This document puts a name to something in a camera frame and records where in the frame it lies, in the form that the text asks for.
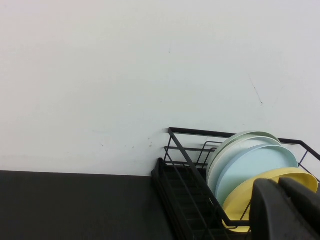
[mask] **black dish rack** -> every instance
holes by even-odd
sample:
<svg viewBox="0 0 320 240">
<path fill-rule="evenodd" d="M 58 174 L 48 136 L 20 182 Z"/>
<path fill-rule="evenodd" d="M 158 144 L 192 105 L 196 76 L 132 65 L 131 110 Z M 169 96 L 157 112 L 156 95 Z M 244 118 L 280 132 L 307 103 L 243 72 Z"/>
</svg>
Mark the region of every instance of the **black dish rack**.
<svg viewBox="0 0 320 240">
<path fill-rule="evenodd" d="M 158 159 L 151 175 L 177 237 L 181 240 L 250 240 L 250 230 L 246 233 L 230 231 L 250 226 L 248 220 L 242 220 L 250 203 L 240 220 L 230 220 L 206 182 L 207 160 L 222 142 L 206 140 L 201 147 L 183 147 L 177 138 L 177 135 L 188 135 L 226 139 L 234 133 L 176 127 L 170 127 L 168 133 L 170 138 L 168 145 L 164 147 L 164 159 Z M 308 153 L 317 161 L 320 161 L 320 155 L 301 140 L 279 140 L 282 144 L 303 149 L 298 165 L 312 174 L 302 163 Z M 180 156 L 173 157 L 170 151 L 178 151 Z"/>
</svg>

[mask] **scuff mark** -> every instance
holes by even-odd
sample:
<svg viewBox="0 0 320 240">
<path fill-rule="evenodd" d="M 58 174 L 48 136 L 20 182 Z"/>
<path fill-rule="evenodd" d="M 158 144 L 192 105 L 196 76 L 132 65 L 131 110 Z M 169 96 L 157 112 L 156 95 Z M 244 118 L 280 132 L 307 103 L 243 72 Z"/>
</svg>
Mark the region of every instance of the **scuff mark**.
<svg viewBox="0 0 320 240">
<path fill-rule="evenodd" d="M 272 108 L 274 108 L 274 107 L 276 106 L 276 104 L 277 104 L 277 102 L 278 102 L 278 100 L 279 100 L 280 93 L 282 92 L 282 90 L 283 90 L 284 88 L 285 88 L 285 86 L 283 86 L 283 87 L 280 89 L 279 94 L 278 94 L 278 96 L 276 97 L 276 100 L 274 101 L 274 104 L 273 104 Z"/>
<path fill-rule="evenodd" d="M 255 93 L 256 93 L 256 95 L 258 96 L 259 101 L 260 101 L 261 106 L 262 106 L 264 103 L 261 101 L 260 95 L 259 95 L 259 93 L 258 93 L 258 91 L 257 91 L 257 89 L 256 89 L 256 86 L 254 85 L 254 82 L 252 81 L 252 79 L 251 79 L 251 77 L 250 77 L 249 74 L 248 74 L 248 76 L 249 76 L 250 82 L 251 82 L 251 84 L 252 84 L 252 86 L 253 86 L 253 88 L 254 88 L 254 90 L 255 90 Z"/>
</svg>

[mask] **white wall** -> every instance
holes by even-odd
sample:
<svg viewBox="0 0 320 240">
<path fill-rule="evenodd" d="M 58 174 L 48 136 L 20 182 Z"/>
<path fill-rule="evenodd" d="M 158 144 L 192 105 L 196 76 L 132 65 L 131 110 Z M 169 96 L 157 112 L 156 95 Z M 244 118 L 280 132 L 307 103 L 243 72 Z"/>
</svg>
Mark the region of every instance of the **white wall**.
<svg viewBox="0 0 320 240">
<path fill-rule="evenodd" d="M 318 0 L 1 0 L 0 169 L 149 175 L 168 126 L 320 151 L 319 23 Z"/>
</svg>

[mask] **yellow plate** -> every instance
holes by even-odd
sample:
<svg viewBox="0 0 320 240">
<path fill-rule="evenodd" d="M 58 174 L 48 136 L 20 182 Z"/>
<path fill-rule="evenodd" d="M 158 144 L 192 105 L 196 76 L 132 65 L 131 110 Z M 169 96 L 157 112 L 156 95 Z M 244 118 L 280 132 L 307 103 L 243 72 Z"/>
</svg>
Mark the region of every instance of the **yellow plate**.
<svg viewBox="0 0 320 240">
<path fill-rule="evenodd" d="M 253 178 L 250 178 L 249 180 L 243 182 L 241 185 L 239 185 L 235 190 L 233 190 L 230 195 L 227 197 L 223 204 L 223 210 L 227 214 L 230 220 L 240 220 L 243 213 L 245 212 L 251 197 L 252 197 L 252 190 L 254 186 L 254 181 L 256 179 L 272 179 L 275 182 L 279 182 L 279 178 L 291 178 L 296 180 L 298 183 L 301 183 L 314 193 L 317 192 L 318 189 L 318 182 L 317 179 L 307 173 L 306 171 L 295 168 L 295 167 L 284 167 L 284 168 L 278 168 L 271 171 L 264 172 L 262 174 L 259 174 Z M 249 213 L 250 213 L 250 207 L 246 211 L 244 217 L 242 220 L 249 220 Z M 223 225 L 230 229 L 232 227 L 227 226 L 223 221 Z M 246 233 L 249 231 L 248 226 L 239 226 L 234 229 L 230 229 L 233 232 L 238 233 Z"/>
</svg>

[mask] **black plastic object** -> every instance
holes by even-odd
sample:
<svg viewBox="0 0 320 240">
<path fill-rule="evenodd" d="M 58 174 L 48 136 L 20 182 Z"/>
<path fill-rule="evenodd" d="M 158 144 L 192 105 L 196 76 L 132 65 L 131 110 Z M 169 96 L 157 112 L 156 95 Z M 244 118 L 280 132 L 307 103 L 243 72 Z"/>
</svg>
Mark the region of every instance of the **black plastic object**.
<svg viewBox="0 0 320 240">
<path fill-rule="evenodd" d="M 253 239 L 320 239 L 292 204 L 285 191 L 270 179 L 254 181 L 249 219 Z"/>
<path fill-rule="evenodd" d="M 281 177 L 279 186 L 290 197 L 303 218 L 320 235 L 320 196 L 288 177 Z"/>
</svg>

